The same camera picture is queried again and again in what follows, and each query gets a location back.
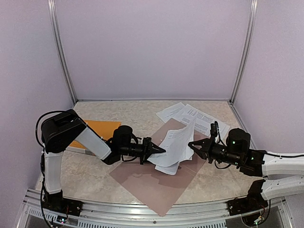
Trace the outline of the white printed paper stack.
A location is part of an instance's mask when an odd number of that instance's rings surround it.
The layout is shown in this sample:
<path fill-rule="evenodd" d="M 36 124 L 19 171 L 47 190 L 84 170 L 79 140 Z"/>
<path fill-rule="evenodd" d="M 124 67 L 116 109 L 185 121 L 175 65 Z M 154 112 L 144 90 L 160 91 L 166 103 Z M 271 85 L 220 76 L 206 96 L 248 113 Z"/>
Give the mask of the white printed paper stack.
<path fill-rule="evenodd" d="M 194 152 L 188 143 L 194 139 L 194 129 L 195 120 L 185 125 L 171 118 L 152 135 L 152 142 L 166 150 L 148 158 L 155 170 L 175 175 L 181 162 L 192 159 Z"/>

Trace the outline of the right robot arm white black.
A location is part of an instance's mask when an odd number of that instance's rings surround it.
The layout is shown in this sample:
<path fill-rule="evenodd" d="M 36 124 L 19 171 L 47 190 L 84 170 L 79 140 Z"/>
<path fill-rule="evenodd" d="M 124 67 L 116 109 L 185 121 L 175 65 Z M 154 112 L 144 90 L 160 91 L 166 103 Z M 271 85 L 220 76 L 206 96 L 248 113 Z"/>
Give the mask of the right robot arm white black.
<path fill-rule="evenodd" d="M 190 142 L 188 146 L 208 163 L 227 163 L 244 175 L 260 177 L 252 184 L 254 192 L 243 200 L 246 210 L 253 211 L 262 199 L 267 201 L 304 192 L 303 154 L 253 150 L 250 134 L 239 128 L 229 131 L 225 145 L 216 142 L 219 132 L 215 125 L 211 126 L 210 133 L 210 138 Z"/>

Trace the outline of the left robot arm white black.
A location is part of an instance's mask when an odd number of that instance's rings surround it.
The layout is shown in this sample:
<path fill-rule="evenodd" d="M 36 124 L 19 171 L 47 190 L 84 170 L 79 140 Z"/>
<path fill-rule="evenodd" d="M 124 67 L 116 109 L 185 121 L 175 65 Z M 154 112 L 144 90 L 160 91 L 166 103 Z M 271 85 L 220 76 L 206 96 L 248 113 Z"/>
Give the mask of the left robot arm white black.
<path fill-rule="evenodd" d="M 48 204 L 56 211 L 62 211 L 67 206 L 65 198 L 58 193 L 62 191 L 60 177 L 63 152 L 73 141 L 86 147 L 107 165 L 120 161 L 123 156 L 129 156 L 131 160 L 139 159 L 140 164 L 144 164 L 151 155 L 166 152 L 154 144 L 150 137 L 136 137 L 133 129 L 127 125 L 119 126 L 113 136 L 105 140 L 73 109 L 51 111 L 50 114 L 52 117 L 48 119 L 41 116 L 36 126 L 41 128 L 38 143 L 43 148 L 43 187 L 50 194 Z"/>

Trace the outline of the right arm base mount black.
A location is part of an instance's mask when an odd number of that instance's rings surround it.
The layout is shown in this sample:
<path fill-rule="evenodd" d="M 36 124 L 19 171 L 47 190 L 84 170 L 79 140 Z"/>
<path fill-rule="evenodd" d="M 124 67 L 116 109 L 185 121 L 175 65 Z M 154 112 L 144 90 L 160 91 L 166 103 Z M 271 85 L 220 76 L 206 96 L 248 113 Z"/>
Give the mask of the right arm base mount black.
<path fill-rule="evenodd" d="M 264 182 L 265 180 L 254 181 L 245 197 L 229 200 L 227 202 L 229 215 L 234 216 L 267 208 L 268 202 L 261 195 Z"/>

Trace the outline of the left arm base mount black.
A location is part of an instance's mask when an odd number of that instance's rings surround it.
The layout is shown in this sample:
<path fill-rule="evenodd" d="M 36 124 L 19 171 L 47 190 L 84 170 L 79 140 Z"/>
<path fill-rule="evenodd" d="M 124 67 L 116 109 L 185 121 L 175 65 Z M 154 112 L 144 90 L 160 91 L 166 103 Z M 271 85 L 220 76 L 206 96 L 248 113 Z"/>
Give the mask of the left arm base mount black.
<path fill-rule="evenodd" d="M 83 202 L 75 199 L 64 198 L 63 191 L 59 193 L 45 193 L 42 199 L 42 207 L 54 212 L 66 215 L 80 216 Z"/>

